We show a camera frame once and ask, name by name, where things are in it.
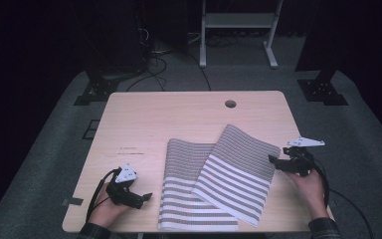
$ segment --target sleeve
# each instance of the sleeve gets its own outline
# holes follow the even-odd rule
[[[336,223],[330,218],[316,218],[309,222],[308,227],[313,239],[342,239]]]
[[[104,227],[92,223],[86,223],[80,231],[77,239],[108,239],[110,231]]]

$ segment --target striped fabric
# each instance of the striped fabric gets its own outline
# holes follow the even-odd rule
[[[236,231],[258,226],[280,149],[227,125],[216,144],[168,143],[159,228]]]

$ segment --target wooden table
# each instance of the wooden table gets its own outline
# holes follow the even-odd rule
[[[236,106],[228,108],[227,101]],[[112,94],[73,195],[84,202],[69,206],[64,230],[81,230],[98,182],[129,162],[138,175],[130,190],[138,195],[152,192],[153,196],[140,210],[123,214],[110,230],[161,232],[157,222],[168,140],[215,143],[228,123],[280,148],[299,137],[281,92]],[[239,231],[306,231],[308,221],[292,182],[276,171],[259,227],[239,221]]]

